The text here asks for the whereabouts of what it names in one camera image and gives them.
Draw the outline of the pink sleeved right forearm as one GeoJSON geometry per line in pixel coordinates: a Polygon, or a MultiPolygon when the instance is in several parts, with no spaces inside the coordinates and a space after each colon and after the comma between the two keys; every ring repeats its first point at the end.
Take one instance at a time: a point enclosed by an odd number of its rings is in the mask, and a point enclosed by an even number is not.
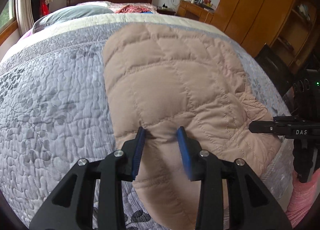
{"type": "Polygon", "coordinates": [[[307,183],[301,183],[295,171],[293,171],[292,176],[293,191],[285,213],[294,228],[301,222],[313,205],[319,181],[319,169],[314,172],[311,181],[307,183]]]}

